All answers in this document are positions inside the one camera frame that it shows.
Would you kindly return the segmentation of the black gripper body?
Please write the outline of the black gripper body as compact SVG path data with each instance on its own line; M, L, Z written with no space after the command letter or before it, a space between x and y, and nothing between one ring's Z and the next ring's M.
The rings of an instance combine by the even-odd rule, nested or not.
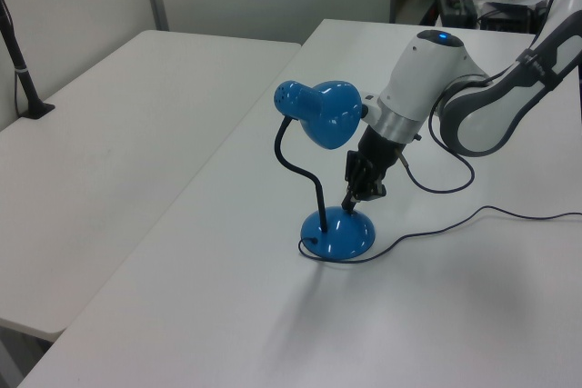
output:
M357 150L347 152L346 189L366 192L366 197L362 201L384 197L386 188L383 180L386 170L396 163L396 152L400 152L401 149L402 144L388 141L372 127L368 127L357 145Z

